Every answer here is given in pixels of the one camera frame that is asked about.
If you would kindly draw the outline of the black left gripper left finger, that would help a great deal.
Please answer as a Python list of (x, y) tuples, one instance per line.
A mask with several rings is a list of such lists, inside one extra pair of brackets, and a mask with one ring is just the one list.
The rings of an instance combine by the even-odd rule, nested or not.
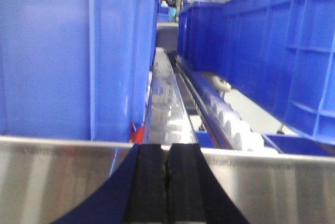
[(165, 165), (159, 144), (135, 144), (92, 195), (56, 223), (166, 223)]

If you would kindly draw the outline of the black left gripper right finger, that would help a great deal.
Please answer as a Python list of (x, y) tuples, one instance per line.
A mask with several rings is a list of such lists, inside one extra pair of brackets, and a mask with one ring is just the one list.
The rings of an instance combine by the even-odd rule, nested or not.
[(166, 172), (168, 223), (248, 223), (215, 178), (199, 144), (173, 144)]

